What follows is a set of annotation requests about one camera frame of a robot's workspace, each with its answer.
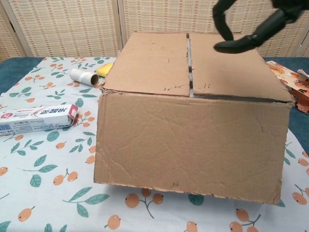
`table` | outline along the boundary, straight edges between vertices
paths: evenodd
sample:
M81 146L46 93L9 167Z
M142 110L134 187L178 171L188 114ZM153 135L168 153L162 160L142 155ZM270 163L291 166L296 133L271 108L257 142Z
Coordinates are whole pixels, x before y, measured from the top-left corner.
M114 58L44 58L0 108L74 103L69 129L0 137L0 232L309 231L309 157L288 131L279 206L93 183L100 90L74 83Z

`cardboard tube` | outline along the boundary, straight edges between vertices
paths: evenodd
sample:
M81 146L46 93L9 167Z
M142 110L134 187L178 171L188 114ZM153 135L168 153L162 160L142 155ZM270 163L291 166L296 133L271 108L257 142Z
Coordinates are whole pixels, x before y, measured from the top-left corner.
M70 78L86 85L95 86L98 83L98 75L94 72L86 72L81 69L72 69Z

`cardboard box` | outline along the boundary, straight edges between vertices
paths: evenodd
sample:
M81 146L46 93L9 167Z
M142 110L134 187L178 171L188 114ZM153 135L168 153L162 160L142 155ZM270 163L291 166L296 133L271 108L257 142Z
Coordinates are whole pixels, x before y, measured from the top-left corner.
M99 101L95 182L279 202L290 95L257 51L218 41L131 35Z
M43 131L73 124L76 105L57 105L0 112L0 135Z
M274 61L266 63L288 88L294 100L294 107L309 115L309 79Z

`sponge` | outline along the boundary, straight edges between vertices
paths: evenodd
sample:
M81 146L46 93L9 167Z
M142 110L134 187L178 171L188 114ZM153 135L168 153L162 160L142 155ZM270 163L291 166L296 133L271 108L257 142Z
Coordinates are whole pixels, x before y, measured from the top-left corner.
M97 69L97 74L99 76L105 77L108 74L108 72L111 70L111 68L112 68L112 63L107 63Z

